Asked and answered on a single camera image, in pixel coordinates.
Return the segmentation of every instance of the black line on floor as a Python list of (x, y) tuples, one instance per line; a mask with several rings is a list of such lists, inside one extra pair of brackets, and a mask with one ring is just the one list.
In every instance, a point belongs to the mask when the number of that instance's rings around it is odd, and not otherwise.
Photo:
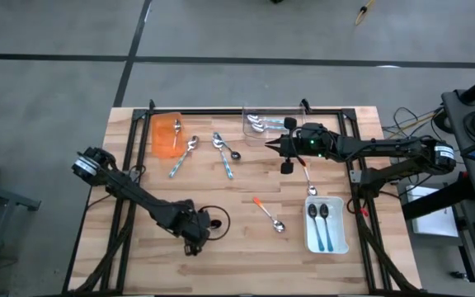
[(128, 59), (125, 62), (124, 71), (122, 72), (122, 77), (120, 77), (119, 87), (116, 90), (113, 107), (121, 107), (122, 102), (124, 101), (125, 90), (128, 87), (129, 76), (133, 69), (135, 55), (139, 50), (140, 39), (142, 38), (144, 25), (146, 24), (146, 17), (149, 14), (149, 4), (151, 4), (151, 2), (152, 0), (144, 0), (144, 5), (142, 6), (142, 11), (139, 16), (139, 22), (137, 23), (137, 29), (135, 30), (133, 40), (131, 41), (131, 47), (129, 48)]
[(475, 68), (475, 62), (414, 62), (339, 59), (272, 59), (272, 58), (210, 58), (138, 56), (135, 63), (162, 64), (250, 64), (250, 65), (298, 65), (343, 67), (400, 67), (400, 68)]
[(92, 54), (0, 54), (0, 59), (27, 61), (124, 62), (128, 59), (128, 56)]

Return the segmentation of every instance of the spoon with orange handle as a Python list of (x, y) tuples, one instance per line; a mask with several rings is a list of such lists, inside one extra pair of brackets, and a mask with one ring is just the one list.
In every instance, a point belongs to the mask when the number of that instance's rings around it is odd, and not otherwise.
[(256, 205), (260, 206), (260, 208), (269, 216), (269, 218), (272, 220), (272, 227), (274, 227), (274, 230), (276, 230), (276, 232), (278, 233), (282, 233), (285, 231), (285, 225), (283, 223), (281, 223), (279, 220), (276, 220), (274, 218), (272, 218), (272, 215), (270, 215), (270, 213), (267, 211), (267, 209), (265, 208), (265, 206), (263, 206), (263, 204), (261, 203), (261, 201), (259, 199), (257, 199), (257, 197), (254, 197), (254, 203), (256, 203)]

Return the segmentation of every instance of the white tray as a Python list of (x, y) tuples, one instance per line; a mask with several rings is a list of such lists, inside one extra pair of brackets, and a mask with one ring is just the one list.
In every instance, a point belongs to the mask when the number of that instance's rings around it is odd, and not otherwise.
[[(313, 218), (311, 218), (307, 212), (307, 208), (314, 203), (317, 207), (317, 226), (320, 238), (324, 246), (324, 251), (320, 252), (318, 248), (317, 233), (314, 226)], [(327, 235), (326, 225), (323, 218), (320, 216), (320, 205), (326, 204), (329, 208), (329, 215), (327, 216), (327, 228), (329, 229), (329, 237), (333, 246), (333, 251), (327, 250)], [(309, 196), (305, 200), (303, 206), (303, 213), (305, 214), (305, 245), (311, 252), (316, 253), (347, 253), (349, 247), (346, 243), (346, 235), (344, 234), (344, 219), (342, 218), (344, 208), (344, 201), (340, 197), (331, 196)]]

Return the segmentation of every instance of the spoon head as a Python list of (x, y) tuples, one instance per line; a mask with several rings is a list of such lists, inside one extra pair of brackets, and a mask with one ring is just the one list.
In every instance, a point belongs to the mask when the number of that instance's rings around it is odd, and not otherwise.
[(310, 196), (316, 196), (318, 195), (318, 190), (315, 186), (308, 186), (307, 188), (307, 193), (310, 195)]
[(219, 134), (219, 132), (214, 132), (212, 138), (223, 141), (223, 137), (221, 137), (221, 134)]
[(190, 141), (188, 141), (188, 150), (195, 149), (195, 147), (197, 146), (197, 143), (199, 143), (199, 137), (197, 137), (195, 135), (192, 136)]
[(320, 216), (322, 216), (324, 219), (327, 218), (329, 215), (329, 207), (327, 207), (326, 204), (320, 205)]
[(258, 133), (263, 133), (265, 131), (265, 127), (262, 124), (252, 124), (252, 129)]
[(317, 206), (311, 203), (309, 207), (307, 208), (307, 213), (309, 214), (311, 218), (314, 219), (317, 216)]
[(223, 147), (223, 141), (221, 139), (216, 138), (215, 134), (214, 134), (214, 137), (212, 138), (212, 144), (217, 149), (221, 149)]
[(179, 132), (179, 130), (181, 130), (181, 121), (179, 119), (175, 119), (173, 129), (175, 129), (176, 132)]
[(247, 120), (253, 124), (260, 123), (260, 117), (257, 115), (247, 115)]
[(272, 227), (274, 227), (274, 230), (278, 233), (282, 233), (285, 231), (285, 225), (281, 223), (279, 220), (275, 220), (272, 222)]
[(241, 154), (236, 151), (232, 151), (230, 153), (230, 158), (232, 158), (232, 160), (239, 160), (241, 159)]

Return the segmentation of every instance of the orange plastic container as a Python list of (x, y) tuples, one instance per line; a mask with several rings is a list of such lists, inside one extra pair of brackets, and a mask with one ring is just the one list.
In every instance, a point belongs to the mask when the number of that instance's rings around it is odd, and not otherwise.
[[(173, 149), (175, 138), (175, 120), (181, 122), (181, 130), (177, 135), (176, 147)], [(158, 158), (174, 158), (181, 156), (186, 150), (185, 125), (179, 112), (152, 115), (152, 154)]]

